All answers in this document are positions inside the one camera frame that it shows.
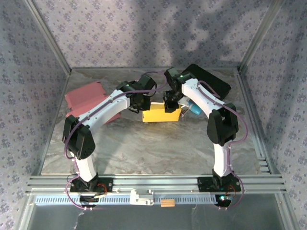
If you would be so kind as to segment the yellow paper box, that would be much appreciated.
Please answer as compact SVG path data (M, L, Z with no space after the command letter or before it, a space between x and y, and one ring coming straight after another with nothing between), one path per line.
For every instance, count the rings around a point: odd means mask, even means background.
M143 122L177 122L181 113L181 108L171 113L165 112L164 103L151 102L150 110L142 111Z

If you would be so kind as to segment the pink paper box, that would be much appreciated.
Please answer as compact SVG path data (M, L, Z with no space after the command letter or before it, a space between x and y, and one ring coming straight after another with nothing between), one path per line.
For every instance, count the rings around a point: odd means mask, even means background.
M107 95L98 81L68 92L65 100L71 110L65 119L68 129L77 124L91 128L102 126L117 118L130 103L129 98L120 90Z

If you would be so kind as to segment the black hard case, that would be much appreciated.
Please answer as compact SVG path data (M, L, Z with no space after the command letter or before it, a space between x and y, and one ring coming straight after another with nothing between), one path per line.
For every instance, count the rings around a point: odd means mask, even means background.
M190 72L192 75L196 77L198 81L206 82L216 92L216 94L220 96L219 99L222 101L229 94L231 90L231 86L228 83L214 76L213 74L204 70L203 68L201 68L196 64L190 64L183 71Z

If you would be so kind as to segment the black controller board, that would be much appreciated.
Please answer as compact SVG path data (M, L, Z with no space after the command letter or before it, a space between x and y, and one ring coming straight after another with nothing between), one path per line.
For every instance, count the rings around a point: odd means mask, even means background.
M99 197L93 195L81 195L79 202L83 208L94 208L98 205Z

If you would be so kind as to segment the grey metal base panel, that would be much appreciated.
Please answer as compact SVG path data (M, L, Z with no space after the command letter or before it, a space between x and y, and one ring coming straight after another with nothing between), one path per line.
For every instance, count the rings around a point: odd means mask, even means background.
M237 207L214 204L174 207L36 205L31 195L16 230L300 230L285 197L246 194Z

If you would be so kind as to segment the circuit board with green light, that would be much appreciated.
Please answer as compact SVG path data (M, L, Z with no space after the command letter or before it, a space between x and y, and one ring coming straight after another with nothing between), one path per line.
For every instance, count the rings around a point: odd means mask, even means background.
M228 208L233 201L233 197L231 195L216 195L215 200L216 200L215 205L217 207Z

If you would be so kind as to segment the aluminium side rail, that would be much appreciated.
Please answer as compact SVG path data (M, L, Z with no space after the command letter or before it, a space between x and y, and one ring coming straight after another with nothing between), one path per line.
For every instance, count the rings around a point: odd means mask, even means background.
M270 159L270 155L268 153L264 139L263 129L261 123L258 120L258 112L253 107L253 98L248 91L248 85L244 78L241 76L238 69L236 70L236 78L241 90L245 107L247 109L248 130L249 133L251 133L250 135L255 146L255 151L260 166L260 172L262 174L280 174L277 167Z
M51 142L53 131L54 131L54 128L55 128L55 125L56 125L56 122L57 122L58 115L59 115L61 103L63 101L64 94L66 92L70 76L71 76L71 71L67 74L67 77L66 77L64 85L63 85L63 89L61 91L59 101L57 102L56 112L55 112L55 115L53 116L52 125L51 125L50 132L48 134L47 141L46 141L46 144L44 146L44 149L43 149L40 161L39 161L39 165L38 165L37 169L35 170L35 172L33 173L33 175L35 175L35 176L41 175L41 172L42 172L42 169L43 169L43 166L44 166L44 162L45 162L45 158L46 158L46 155L47 155L48 147L49 147L50 142Z

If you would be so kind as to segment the aluminium rail beam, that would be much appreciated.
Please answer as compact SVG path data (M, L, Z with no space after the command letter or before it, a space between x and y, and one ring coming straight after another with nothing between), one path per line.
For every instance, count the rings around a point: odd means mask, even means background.
M132 189L153 190L162 194L198 193L197 178L205 175L104 175L113 178L111 193L129 194ZM247 193L285 193L283 179L277 174L242 175L241 191Z

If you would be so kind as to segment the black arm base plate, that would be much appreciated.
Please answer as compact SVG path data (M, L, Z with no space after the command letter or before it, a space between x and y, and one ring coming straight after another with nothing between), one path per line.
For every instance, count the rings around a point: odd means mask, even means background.
M92 193L103 193L111 192L113 188L113 178L100 178L95 177L89 182L84 181L82 178L74 179L70 186L71 192L92 192Z
M219 180L217 177L198 177L199 192L240 192L241 186L237 178Z

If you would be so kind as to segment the aluminium frame post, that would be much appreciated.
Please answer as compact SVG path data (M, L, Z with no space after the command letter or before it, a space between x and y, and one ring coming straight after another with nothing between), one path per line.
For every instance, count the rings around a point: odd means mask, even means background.
M267 12L264 14L264 17L256 30L256 33L251 40L251 43L238 66L238 72L240 74L244 73L248 69L248 65L256 54L257 49L262 43L266 33L268 32L270 26L274 22L276 16L278 15L280 9L286 0L272 0L271 4L268 7Z
M39 30L43 34L43 37L45 38L47 44L49 45L51 51L55 55L57 61L61 65L62 69L67 73L71 73L71 68L69 64L67 63L60 47L58 46L56 39L54 35L52 34L51 30L49 29L47 23L45 22L45 19L43 15L41 14L40 10L35 4L34 0L23 0L27 8L29 9L31 16L33 17L35 23L37 24Z

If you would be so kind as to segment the white plastic bracket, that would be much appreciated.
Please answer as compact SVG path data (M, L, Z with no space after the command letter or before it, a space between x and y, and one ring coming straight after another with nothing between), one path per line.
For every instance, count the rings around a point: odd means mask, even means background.
M132 189L130 192L129 203L131 205L139 206L153 206L154 205L154 191L144 189Z

